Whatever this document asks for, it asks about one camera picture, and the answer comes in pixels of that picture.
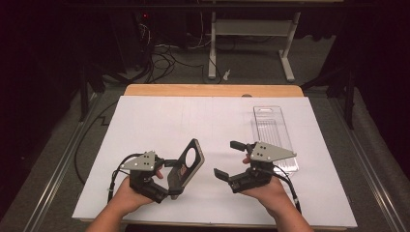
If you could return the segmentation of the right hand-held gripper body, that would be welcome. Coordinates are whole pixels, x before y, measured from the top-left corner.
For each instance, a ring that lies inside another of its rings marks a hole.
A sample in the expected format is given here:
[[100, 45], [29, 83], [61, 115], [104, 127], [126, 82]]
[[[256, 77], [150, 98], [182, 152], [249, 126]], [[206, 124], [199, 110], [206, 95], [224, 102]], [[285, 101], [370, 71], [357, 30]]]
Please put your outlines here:
[[294, 192], [294, 187], [287, 174], [281, 175], [275, 171], [278, 166], [275, 160], [283, 160], [294, 157], [289, 150], [282, 149], [265, 142], [253, 143], [254, 148], [247, 154], [250, 158], [249, 168], [241, 174], [230, 177], [227, 182], [234, 193], [265, 186], [270, 183], [273, 176], [283, 180]]

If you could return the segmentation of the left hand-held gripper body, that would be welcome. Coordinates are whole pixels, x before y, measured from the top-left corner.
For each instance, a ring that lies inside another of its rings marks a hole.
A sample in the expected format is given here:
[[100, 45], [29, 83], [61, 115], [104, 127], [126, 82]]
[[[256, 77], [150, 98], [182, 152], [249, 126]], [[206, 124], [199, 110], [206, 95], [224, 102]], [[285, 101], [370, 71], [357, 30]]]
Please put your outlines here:
[[153, 177], [164, 166], [165, 160], [154, 151], [131, 154], [120, 164], [122, 170], [130, 171], [130, 187], [137, 193], [161, 203], [168, 196], [168, 190], [155, 183]]

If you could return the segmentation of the patterned phone case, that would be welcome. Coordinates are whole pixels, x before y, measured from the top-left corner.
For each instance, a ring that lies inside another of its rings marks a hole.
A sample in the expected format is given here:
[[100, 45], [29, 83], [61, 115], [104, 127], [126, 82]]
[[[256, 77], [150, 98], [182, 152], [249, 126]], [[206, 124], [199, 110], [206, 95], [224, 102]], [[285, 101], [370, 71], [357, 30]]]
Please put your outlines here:
[[[187, 156], [190, 152], [194, 154], [192, 164], [187, 163]], [[185, 187], [202, 166], [205, 161], [204, 154], [200, 147], [199, 141], [193, 138], [181, 156], [177, 159], [177, 163], [172, 167], [167, 176], [168, 188]], [[176, 200], [179, 195], [169, 195], [172, 200]]]

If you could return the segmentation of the clear plastic packaging box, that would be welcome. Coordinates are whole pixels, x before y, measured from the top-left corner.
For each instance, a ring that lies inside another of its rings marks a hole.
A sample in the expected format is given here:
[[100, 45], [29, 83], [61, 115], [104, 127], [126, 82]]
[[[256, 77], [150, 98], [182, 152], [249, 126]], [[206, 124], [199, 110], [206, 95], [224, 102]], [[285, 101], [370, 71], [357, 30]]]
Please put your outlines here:
[[254, 140], [269, 143], [293, 153], [293, 158], [275, 161], [275, 165], [278, 166], [275, 171], [278, 174], [292, 176], [299, 171], [299, 165], [295, 157], [296, 153], [292, 147], [282, 110], [279, 106], [255, 106], [251, 125]]

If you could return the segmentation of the person's left hand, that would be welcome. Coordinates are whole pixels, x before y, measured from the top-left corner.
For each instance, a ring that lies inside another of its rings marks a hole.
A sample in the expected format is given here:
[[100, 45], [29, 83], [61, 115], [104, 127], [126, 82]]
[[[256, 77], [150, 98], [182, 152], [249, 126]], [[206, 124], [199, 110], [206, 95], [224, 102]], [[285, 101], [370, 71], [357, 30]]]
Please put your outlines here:
[[135, 192], [130, 187], [130, 180], [130, 177], [126, 177], [122, 181], [120, 187], [107, 204], [109, 210], [117, 216], [124, 217], [142, 206], [153, 203], [152, 199]]

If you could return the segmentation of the person's right hand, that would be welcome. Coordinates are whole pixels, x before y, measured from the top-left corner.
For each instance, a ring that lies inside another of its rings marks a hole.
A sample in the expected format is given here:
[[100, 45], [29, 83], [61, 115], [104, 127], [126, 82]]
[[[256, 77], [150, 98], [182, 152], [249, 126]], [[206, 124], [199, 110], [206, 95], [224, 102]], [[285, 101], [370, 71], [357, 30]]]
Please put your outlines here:
[[276, 222], [300, 215], [276, 177], [272, 177], [265, 186], [243, 190], [242, 194], [257, 199]]

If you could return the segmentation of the white board sheet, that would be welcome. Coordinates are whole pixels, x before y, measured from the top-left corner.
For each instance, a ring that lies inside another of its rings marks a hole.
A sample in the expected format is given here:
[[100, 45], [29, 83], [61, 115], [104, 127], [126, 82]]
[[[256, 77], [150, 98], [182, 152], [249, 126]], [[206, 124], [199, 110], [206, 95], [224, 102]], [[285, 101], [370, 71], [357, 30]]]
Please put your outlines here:
[[106, 205], [112, 171], [126, 156], [154, 151], [178, 158], [197, 139], [205, 162], [177, 199], [142, 207], [126, 217], [136, 223], [272, 227], [274, 220], [253, 198], [231, 191], [215, 169], [245, 170], [243, 153], [230, 148], [251, 143], [253, 110], [281, 109], [298, 171], [291, 181], [302, 213], [316, 228], [352, 228], [357, 222], [307, 98], [130, 97], [120, 98], [73, 215], [91, 220]]

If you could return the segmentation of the black metal stand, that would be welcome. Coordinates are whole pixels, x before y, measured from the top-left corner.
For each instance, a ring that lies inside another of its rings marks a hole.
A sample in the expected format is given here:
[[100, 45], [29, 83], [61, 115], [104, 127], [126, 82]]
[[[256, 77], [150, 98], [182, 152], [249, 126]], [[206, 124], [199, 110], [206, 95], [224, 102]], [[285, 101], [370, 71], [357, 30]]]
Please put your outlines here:
[[342, 65], [331, 71], [319, 74], [313, 80], [301, 85], [303, 91], [313, 86], [327, 85], [326, 95], [329, 98], [344, 96], [343, 118], [350, 130], [353, 126], [355, 74], [351, 67]]
[[88, 87], [95, 93], [103, 93], [105, 85], [103, 84], [103, 70], [96, 63], [87, 63], [79, 69], [79, 93], [81, 116], [79, 121], [84, 122], [89, 112]]

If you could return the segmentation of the black power strip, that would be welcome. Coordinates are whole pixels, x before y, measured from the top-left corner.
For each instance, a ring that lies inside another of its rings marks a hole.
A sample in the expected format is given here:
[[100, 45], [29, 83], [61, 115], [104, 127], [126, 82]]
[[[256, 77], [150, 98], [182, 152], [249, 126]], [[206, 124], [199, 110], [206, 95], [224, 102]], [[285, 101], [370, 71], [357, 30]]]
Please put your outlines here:
[[139, 45], [137, 66], [142, 69], [146, 66], [152, 50], [153, 33], [151, 30], [150, 15], [148, 13], [137, 13], [135, 15], [135, 20]]

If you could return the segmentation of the aluminium floor rail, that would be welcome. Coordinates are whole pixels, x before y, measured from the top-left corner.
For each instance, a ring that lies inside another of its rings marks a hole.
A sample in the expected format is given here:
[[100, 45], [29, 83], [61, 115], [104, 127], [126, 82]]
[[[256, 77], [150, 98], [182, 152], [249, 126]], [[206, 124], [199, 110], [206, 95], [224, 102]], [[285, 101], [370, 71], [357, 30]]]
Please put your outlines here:
[[80, 122], [79, 119], [75, 122], [75, 128], [72, 133], [70, 133], [70, 139], [68, 140], [64, 151], [61, 153], [61, 157], [58, 162], [53, 166], [52, 174], [47, 180], [42, 195], [37, 201], [36, 207], [33, 213], [29, 217], [27, 223], [25, 224], [23, 232], [38, 232], [41, 227], [44, 217], [58, 192], [58, 189], [63, 182], [63, 179], [69, 169], [69, 166], [73, 160], [73, 153], [76, 148], [79, 147], [79, 140], [85, 135], [85, 128], [90, 122], [91, 114], [99, 104], [102, 98], [102, 94], [93, 93], [89, 99], [89, 112], [85, 118], [84, 122]]
[[341, 121], [344, 130], [348, 134], [368, 186], [392, 232], [410, 232], [410, 228], [405, 226], [404, 220], [398, 214], [397, 207], [394, 205], [392, 197], [379, 178], [381, 172], [377, 171], [370, 163], [370, 159], [368, 158], [364, 147], [361, 145], [358, 135], [348, 127], [339, 101], [337, 99], [329, 99], [329, 102], [337, 114], [338, 119]]

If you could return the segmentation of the white metal desk frame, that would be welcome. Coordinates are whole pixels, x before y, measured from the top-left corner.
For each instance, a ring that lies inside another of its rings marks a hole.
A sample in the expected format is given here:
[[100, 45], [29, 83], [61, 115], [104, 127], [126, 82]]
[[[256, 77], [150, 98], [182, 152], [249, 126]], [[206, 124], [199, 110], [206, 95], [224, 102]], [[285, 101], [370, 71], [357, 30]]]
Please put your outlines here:
[[208, 78], [214, 80], [217, 77], [217, 36], [283, 37], [286, 38], [286, 45], [278, 51], [278, 56], [286, 80], [294, 82], [295, 76], [288, 60], [288, 53], [300, 16], [301, 13], [296, 12], [289, 20], [217, 19], [216, 14], [212, 13]]

